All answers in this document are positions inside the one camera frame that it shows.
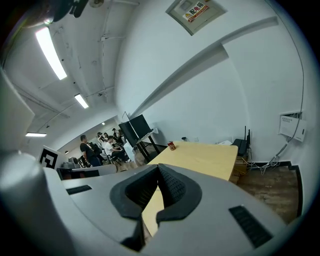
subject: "ceiling light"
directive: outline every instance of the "ceiling light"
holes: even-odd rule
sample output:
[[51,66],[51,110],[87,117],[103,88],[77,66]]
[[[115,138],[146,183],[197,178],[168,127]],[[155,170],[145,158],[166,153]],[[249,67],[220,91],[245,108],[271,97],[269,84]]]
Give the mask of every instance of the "ceiling light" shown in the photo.
[[40,29],[35,33],[35,36],[38,40],[41,50],[43,51],[44,56],[46,57],[56,76],[60,80],[66,78],[67,74],[64,71],[64,68],[62,67],[58,58],[54,44],[51,40],[49,28],[45,27],[43,29]]
[[46,133],[28,132],[25,136],[27,137],[45,137]]
[[80,95],[80,93],[75,95],[74,97],[81,104],[82,107],[84,107],[85,109],[89,107],[88,104],[85,102],[85,100]]

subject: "red can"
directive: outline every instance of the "red can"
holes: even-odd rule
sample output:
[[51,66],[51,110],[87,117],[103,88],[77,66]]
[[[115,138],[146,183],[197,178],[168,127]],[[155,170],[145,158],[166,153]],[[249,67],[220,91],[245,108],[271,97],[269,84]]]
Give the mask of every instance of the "red can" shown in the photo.
[[176,149],[175,144],[171,140],[168,142],[168,147],[170,148],[170,150],[175,150]]

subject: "sign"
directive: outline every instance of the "sign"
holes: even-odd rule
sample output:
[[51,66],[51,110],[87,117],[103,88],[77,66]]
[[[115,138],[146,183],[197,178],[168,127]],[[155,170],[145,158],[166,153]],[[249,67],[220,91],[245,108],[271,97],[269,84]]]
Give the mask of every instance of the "sign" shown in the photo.
[[188,22],[193,22],[196,17],[198,17],[200,14],[202,14],[206,9],[208,9],[209,6],[197,2],[192,9],[190,9],[186,14],[183,15],[183,17],[188,21]]

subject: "electrical box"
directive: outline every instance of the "electrical box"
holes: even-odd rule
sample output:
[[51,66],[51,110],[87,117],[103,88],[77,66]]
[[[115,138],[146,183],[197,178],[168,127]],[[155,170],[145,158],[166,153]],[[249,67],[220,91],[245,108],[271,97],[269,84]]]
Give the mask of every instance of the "electrical box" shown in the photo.
[[226,11],[213,0],[175,0],[166,10],[185,30],[193,35]]
[[281,115],[279,133],[292,137],[300,142],[304,141],[306,134],[307,122],[305,120],[299,121],[298,118]]

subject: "monitor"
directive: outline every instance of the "monitor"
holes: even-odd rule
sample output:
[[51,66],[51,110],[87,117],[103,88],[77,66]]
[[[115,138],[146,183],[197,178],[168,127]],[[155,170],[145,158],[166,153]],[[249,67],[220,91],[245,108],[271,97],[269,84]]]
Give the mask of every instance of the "monitor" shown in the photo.
[[134,147],[139,140],[134,129],[131,127],[130,122],[123,122],[119,124],[120,129],[123,131],[124,137],[128,140],[131,147]]
[[131,119],[130,123],[140,139],[152,131],[142,114]]

